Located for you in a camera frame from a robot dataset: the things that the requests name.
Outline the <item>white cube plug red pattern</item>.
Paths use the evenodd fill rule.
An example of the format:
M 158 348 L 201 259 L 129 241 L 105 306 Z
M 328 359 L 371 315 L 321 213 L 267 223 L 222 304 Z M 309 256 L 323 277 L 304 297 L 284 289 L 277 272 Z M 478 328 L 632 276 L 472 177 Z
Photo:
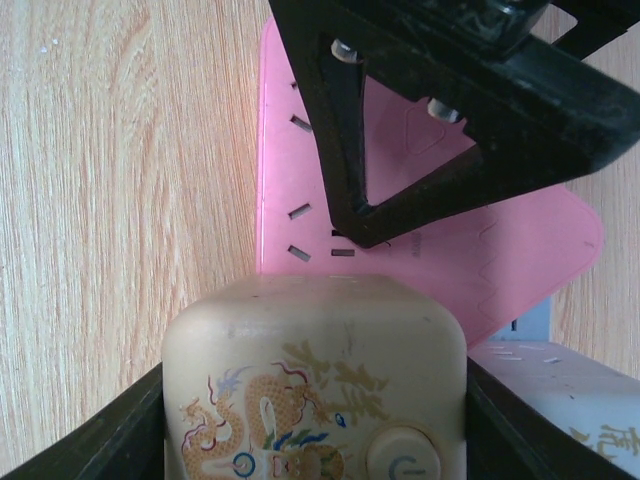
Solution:
M 487 342 L 470 357 L 578 443 L 639 475 L 637 379 L 550 342 Z

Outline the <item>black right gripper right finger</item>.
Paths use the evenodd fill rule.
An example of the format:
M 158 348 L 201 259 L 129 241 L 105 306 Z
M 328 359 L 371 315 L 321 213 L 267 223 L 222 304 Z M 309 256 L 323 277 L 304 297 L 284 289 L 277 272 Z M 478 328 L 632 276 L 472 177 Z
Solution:
M 631 479 L 553 425 L 472 359 L 465 413 L 469 479 Z

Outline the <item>pink triangular power strip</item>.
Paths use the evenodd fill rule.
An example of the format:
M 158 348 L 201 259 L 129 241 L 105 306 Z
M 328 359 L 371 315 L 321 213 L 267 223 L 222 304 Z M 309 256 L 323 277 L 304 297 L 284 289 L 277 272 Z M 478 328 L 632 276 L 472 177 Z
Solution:
M 381 274 L 435 299 L 469 345 L 491 337 L 599 258 L 602 222 L 563 186 L 450 217 L 371 249 L 332 226 L 314 136 L 278 29 L 261 38 L 256 269 Z

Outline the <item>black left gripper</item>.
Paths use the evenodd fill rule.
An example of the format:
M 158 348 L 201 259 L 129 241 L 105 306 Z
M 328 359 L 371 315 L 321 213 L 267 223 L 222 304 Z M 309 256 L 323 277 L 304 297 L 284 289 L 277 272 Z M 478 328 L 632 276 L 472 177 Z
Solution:
M 549 5 L 576 20 L 531 34 Z M 639 140 L 639 95 L 586 58 L 639 22 L 637 1 L 274 1 L 315 136 L 330 220 L 362 248 L 584 177 Z M 464 121 L 473 146 L 384 202 L 366 196 L 373 79 Z

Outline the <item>beige dragon cube plug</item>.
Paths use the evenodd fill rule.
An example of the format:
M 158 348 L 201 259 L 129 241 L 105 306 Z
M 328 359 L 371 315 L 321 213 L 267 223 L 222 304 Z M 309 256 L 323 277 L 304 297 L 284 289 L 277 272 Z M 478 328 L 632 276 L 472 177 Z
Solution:
M 162 345 L 170 479 L 463 479 L 466 341 L 390 278 L 251 276 Z

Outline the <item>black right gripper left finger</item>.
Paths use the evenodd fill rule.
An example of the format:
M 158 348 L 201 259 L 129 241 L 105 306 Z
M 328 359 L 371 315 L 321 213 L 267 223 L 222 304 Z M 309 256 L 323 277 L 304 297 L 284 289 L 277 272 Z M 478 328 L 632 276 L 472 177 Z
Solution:
M 163 479 L 162 366 L 5 479 Z

